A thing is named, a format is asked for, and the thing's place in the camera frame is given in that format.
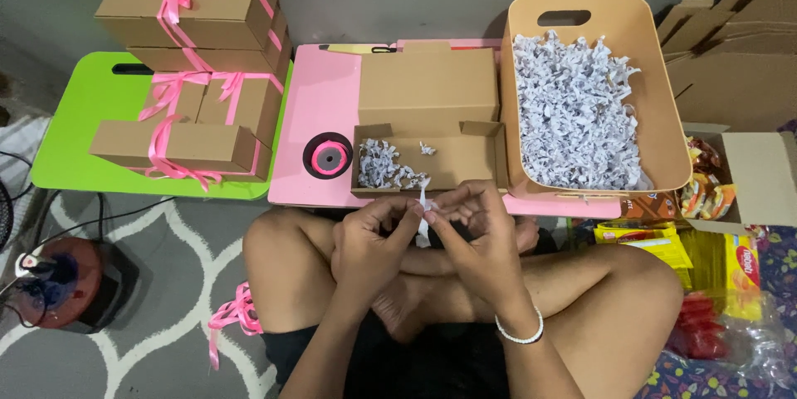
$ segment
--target green lap desk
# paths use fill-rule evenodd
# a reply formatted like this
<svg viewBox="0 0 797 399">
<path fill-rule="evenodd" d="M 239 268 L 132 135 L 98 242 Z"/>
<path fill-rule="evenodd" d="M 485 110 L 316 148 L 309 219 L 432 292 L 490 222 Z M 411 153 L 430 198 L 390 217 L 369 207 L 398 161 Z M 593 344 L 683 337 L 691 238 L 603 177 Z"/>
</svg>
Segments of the green lap desk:
<svg viewBox="0 0 797 399">
<path fill-rule="evenodd" d="M 138 63 L 125 52 L 94 52 L 78 61 L 61 103 L 42 141 L 31 180 L 39 188 L 78 191 L 144 193 L 164 196 L 197 196 L 230 200 L 256 200 L 265 196 L 271 185 L 274 157 L 268 180 L 251 183 L 223 181 L 204 192 L 197 180 L 151 180 L 107 160 L 88 154 L 94 132 L 103 119 L 136 120 L 151 75 L 114 75 L 111 68 L 120 63 Z M 276 123 L 272 154 L 282 128 L 285 99 L 288 97 L 293 63 L 288 69 L 279 119 Z"/>
</svg>

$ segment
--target pink tape roll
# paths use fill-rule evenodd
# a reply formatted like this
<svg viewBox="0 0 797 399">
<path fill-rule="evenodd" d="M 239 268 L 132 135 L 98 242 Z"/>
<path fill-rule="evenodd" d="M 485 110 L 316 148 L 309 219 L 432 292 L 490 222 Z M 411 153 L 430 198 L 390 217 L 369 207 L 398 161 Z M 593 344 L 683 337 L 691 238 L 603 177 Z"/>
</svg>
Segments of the pink tape roll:
<svg viewBox="0 0 797 399">
<path fill-rule="evenodd" d="M 338 163 L 338 166 L 332 170 L 324 170 L 318 165 L 318 156 L 321 154 L 321 152 L 323 152 L 326 149 L 336 149 L 338 152 L 340 152 L 340 161 Z M 334 175 L 335 173 L 338 172 L 338 170 L 341 170 L 346 166 L 347 159 L 348 157 L 346 155 L 346 147 L 344 147 L 343 144 L 341 144 L 340 142 L 334 142 L 333 140 L 327 140 L 318 147 L 315 147 L 315 150 L 313 151 L 313 159 L 310 159 L 310 165 L 313 167 L 315 171 L 318 171 L 321 175 Z"/>
</svg>

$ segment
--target white bracelet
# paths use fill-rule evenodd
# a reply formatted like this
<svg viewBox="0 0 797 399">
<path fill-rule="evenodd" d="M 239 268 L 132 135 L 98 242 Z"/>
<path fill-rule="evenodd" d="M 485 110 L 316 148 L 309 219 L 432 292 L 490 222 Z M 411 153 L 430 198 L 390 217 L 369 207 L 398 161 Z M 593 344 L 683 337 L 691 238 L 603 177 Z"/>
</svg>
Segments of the white bracelet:
<svg viewBox="0 0 797 399">
<path fill-rule="evenodd" d="M 540 318 L 540 329 L 537 330 L 537 333 L 535 333 L 531 338 L 526 338 L 525 340 L 521 340 L 519 338 L 513 337 L 512 335 L 509 335 L 506 332 L 506 330 L 504 330 L 504 328 L 501 327 L 501 323 L 498 323 L 498 315 L 496 315 L 496 326 L 498 326 L 498 330 L 501 332 L 504 338 L 506 338 L 510 342 L 520 343 L 522 345 L 527 345 L 529 343 L 537 343 L 540 341 L 540 338 L 542 338 L 543 336 L 543 314 L 540 313 L 540 309 L 537 309 L 537 306 L 534 306 L 534 311 L 537 313 L 537 317 Z"/>
</svg>

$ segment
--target ribbon spool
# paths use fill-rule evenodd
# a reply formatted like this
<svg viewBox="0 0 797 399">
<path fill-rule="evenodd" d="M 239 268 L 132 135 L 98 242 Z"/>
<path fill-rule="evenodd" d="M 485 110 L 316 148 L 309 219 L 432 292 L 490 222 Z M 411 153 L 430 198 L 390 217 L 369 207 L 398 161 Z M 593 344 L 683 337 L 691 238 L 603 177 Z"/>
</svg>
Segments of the ribbon spool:
<svg viewBox="0 0 797 399">
<path fill-rule="evenodd" d="M 342 175 L 352 164 L 352 144 L 337 132 L 323 132 L 304 146 L 304 169 L 320 180 Z"/>
</svg>

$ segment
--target plastic bag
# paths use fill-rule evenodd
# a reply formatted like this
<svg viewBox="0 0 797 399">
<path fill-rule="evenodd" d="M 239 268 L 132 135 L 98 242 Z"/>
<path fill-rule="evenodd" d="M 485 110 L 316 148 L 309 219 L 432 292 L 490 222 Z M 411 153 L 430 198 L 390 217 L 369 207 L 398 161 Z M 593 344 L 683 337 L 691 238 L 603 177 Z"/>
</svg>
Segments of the plastic bag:
<svg viewBox="0 0 797 399">
<path fill-rule="evenodd" d="M 750 302 L 760 303 L 759 319 L 725 313 L 730 304 Z M 666 350 L 681 358 L 716 361 L 730 374 L 789 389 L 792 375 L 783 352 L 786 343 L 769 292 L 697 291 L 684 297 Z"/>
</svg>

